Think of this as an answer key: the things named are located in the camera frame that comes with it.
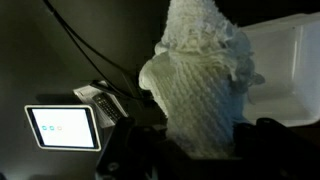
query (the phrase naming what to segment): screen frame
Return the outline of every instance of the screen frame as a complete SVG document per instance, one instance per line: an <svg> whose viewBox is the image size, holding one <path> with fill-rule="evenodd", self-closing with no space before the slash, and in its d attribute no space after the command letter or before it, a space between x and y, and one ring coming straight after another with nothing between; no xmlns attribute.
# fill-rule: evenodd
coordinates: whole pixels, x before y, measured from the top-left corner
<svg viewBox="0 0 320 180"><path fill-rule="evenodd" d="M86 112L87 120L90 128L91 138L93 141L93 147L74 147L74 146L52 146L45 145L37 125L35 116L33 114L34 109L83 109ZM99 133L96 125L96 119L94 111L90 105L26 105L25 112L27 114L31 129L35 136L38 146L41 149L46 150L67 150L67 151L101 151L101 144Z"/></svg>

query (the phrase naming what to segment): wire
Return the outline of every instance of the wire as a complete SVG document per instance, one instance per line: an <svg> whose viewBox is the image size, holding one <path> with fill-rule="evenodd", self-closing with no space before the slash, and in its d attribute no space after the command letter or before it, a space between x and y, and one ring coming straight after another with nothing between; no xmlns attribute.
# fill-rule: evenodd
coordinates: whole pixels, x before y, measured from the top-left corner
<svg viewBox="0 0 320 180"><path fill-rule="evenodd" d="M57 11L53 8L53 6L49 3L48 0L44 0L45 4L48 6L49 10L53 13L54 17L57 19L57 21L59 22L59 24L63 27L63 29L65 30L65 32L67 33L67 35L70 37L70 39L72 40L72 42L75 44L75 46L79 49L79 51L82 53L82 55L88 60L88 62L92 65L92 67L104 78L104 80L106 81L106 83L113 89L107 89L108 93L113 94L115 96L123 96L126 98L130 98L130 99L134 99L134 100L148 100L145 98L138 98L138 97L133 97L128 95L128 93L123 92L122 90L118 89L110 80L108 80L108 78L101 72L101 70L94 64L94 62L91 60L91 58L86 54L86 52L81 48L81 46L78 44L77 40L73 37L75 36L76 38L79 37L79 41L84 42L84 45L86 45L90 50L93 49L94 52L100 54L99 56L102 56L105 60L108 60L106 57L104 57L101 53L99 53L98 51L96 51L94 48L92 48L89 44L87 44L79 35L77 35L75 33L74 30L72 30L72 28L62 19L62 17L57 13ZM112 61L110 61L112 65L114 65L115 67L118 67L119 70L123 69L121 68L119 65L113 63Z"/></svg>

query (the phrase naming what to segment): small screen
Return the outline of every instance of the small screen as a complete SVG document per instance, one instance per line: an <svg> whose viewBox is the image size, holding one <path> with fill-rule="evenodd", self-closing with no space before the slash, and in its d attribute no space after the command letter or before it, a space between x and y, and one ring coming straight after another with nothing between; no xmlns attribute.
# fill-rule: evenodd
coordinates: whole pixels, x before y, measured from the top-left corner
<svg viewBox="0 0 320 180"><path fill-rule="evenodd" d="M46 146L94 147L84 109L32 109Z"/></svg>

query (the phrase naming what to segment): white box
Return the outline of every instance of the white box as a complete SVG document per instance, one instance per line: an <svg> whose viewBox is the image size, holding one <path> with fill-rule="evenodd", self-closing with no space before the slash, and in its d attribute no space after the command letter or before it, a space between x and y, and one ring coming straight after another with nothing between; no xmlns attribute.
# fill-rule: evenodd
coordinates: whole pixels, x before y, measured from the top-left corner
<svg viewBox="0 0 320 180"><path fill-rule="evenodd" d="M295 15L243 28L256 72L266 83L249 88L244 116L270 117L286 126L320 119L320 16Z"/></svg>

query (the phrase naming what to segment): white fabric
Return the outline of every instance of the white fabric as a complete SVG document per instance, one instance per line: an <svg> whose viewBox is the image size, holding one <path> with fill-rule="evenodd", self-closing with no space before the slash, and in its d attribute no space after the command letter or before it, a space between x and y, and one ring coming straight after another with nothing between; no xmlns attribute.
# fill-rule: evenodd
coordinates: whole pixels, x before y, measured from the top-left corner
<svg viewBox="0 0 320 180"><path fill-rule="evenodd" d="M230 157L254 75L246 35L211 0L171 0L155 52L139 81L168 117L168 137L192 158Z"/></svg>

